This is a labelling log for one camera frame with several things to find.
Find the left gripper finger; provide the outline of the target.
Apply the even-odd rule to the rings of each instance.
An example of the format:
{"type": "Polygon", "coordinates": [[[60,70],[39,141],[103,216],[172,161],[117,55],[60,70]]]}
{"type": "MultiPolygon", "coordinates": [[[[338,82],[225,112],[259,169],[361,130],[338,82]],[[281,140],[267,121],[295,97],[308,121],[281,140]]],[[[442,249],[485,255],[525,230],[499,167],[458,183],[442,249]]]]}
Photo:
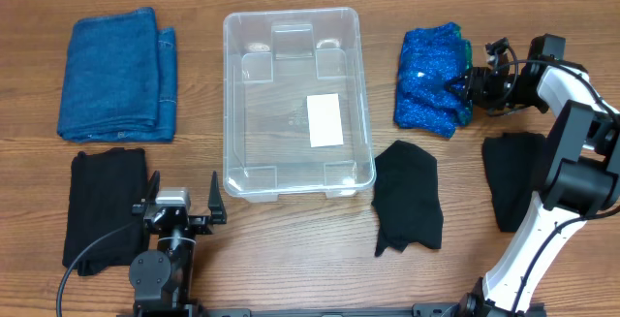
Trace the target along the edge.
{"type": "Polygon", "coordinates": [[[154,204],[160,189],[160,172],[155,171],[149,178],[146,186],[146,192],[143,201],[146,204],[154,204]]]}
{"type": "Polygon", "coordinates": [[[211,220],[227,219],[227,212],[219,189],[218,175],[216,172],[213,172],[211,177],[208,208],[210,210],[211,220]]]}

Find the blue sparkly cloth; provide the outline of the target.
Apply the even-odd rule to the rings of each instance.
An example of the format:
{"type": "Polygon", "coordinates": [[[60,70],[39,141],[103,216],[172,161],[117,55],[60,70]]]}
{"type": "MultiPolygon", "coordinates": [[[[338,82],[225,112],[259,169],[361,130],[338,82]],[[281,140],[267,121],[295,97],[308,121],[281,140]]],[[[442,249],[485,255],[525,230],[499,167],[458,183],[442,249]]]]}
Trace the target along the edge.
{"type": "Polygon", "coordinates": [[[400,52],[393,120],[401,129],[422,129],[451,138],[473,117],[470,104],[445,84],[472,67],[471,43],[454,22],[408,31],[400,52]]]}

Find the black cloth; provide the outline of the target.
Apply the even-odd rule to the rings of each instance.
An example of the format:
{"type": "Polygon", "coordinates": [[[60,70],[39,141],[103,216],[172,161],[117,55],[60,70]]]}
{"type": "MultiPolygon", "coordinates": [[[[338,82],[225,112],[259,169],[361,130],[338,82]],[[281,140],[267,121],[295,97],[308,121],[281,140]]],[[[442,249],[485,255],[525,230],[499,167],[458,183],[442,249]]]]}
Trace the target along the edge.
{"type": "Polygon", "coordinates": [[[521,132],[485,138],[481,156],[491,192],[496,223],[503,233],[514,233],[532,197],[532,172],[543,152],[545,136],[521,132]]]}
{"type": "Polygon", "coordinates": [[[145,195],[147,167],[141,148],[80,152],[72,161],[62,265],[74,259],[80,276],[128,266],[148,247],[132,206],[145,195]]]}
{"type": "Polygon", "coordinates": [[[372,207],[380,225],[377,257],[411,243],[442,247],[444,216],[438,194],[437,160],[415,144],[396,141],[375,158],[372,207]]]}

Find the clear plastic container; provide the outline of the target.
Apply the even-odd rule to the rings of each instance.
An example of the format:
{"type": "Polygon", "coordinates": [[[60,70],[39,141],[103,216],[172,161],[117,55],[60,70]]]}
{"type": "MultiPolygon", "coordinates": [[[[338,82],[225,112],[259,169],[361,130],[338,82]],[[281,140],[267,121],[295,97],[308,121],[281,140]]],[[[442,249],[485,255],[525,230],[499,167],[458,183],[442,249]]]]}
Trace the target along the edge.
{"type": "Polygon", "coordinates": [[[228,15],[223,181],[251,203],[349,197],[376,179],[359,17],[348,7],[228,15]],[[307,97],[337,93],[344,143],[310,145],[307,97]]]}

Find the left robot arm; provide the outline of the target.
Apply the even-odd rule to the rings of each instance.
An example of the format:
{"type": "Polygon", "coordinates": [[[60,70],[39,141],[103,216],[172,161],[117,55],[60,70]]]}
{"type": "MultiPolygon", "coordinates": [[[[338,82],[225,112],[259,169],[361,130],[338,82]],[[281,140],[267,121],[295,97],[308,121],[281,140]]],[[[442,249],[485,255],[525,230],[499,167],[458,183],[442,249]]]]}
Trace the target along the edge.
{"type": "Polygon", "coordinates": [[[132,213],[141,218],[157,246],[133,260],[129,281],[134,288],[135,316],[204,316],[205,308],[190,297],[196,237],[208,236],[214,225],[227,223],[218,175],[212,174],[207,215],[190,213],[190,192],[185,187],[161,188],[160,173],[149,179],[146,193],[132,213]]]}

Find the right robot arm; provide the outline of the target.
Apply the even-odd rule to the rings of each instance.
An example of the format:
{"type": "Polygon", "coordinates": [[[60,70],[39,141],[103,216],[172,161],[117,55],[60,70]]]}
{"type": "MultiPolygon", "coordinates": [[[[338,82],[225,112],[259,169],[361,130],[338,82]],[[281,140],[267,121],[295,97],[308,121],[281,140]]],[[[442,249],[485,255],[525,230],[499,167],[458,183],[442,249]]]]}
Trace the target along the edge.
{"type": "Polygon", "coordinates": [[[587,222],[619,211],[619,112],[582,65],[565,60],[565,47],[564,38],[544,34],[518,59],[500,39],[486,45],[486,66],[444,85],[488,114],[535,107],[555,117],[516,234],[474,289],[446,309],[448,316],[544,316],[543,305],[531,299],[563,246],[587,222]]]}

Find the folded blue denim cloth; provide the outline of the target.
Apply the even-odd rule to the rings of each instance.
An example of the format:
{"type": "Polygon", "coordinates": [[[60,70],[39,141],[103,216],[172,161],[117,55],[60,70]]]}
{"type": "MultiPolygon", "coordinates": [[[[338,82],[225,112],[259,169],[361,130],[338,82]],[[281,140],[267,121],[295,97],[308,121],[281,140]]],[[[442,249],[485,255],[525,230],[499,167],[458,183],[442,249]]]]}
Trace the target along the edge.
{"type": "Polygon", "coordinates": [[[176,131],[176,34],[155,11],[79,20],[68,45],[57,134],[65,141],[170,143],[176,131]]]}

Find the white paper label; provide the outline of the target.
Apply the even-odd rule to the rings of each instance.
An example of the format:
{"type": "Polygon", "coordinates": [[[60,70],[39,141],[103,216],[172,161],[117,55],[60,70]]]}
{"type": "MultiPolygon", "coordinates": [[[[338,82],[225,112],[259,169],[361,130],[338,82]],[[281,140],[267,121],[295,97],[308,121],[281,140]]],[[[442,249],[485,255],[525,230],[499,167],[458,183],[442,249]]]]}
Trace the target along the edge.
{"type": "Polygon", "coordinates": [[[312,147],[337,146],[344,143],[337,93],[308,96],[307,113],[312,147]]]}

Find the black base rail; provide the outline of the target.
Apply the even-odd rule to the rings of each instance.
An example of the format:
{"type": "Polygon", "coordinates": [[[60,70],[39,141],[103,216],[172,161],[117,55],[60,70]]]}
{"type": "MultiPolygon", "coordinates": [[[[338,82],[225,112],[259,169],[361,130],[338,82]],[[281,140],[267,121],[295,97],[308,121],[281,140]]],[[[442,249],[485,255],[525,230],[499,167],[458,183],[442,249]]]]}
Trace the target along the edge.
{"type": "Polygon", "coordinates": [[[203,317],[456,317],[464,316],[457,302],[416,303],[412,307],[360,309],[288,309],[252,311],[250,309],[211,309],[201,312],[126,313],[131,316],[203,316],[203,317]]]}

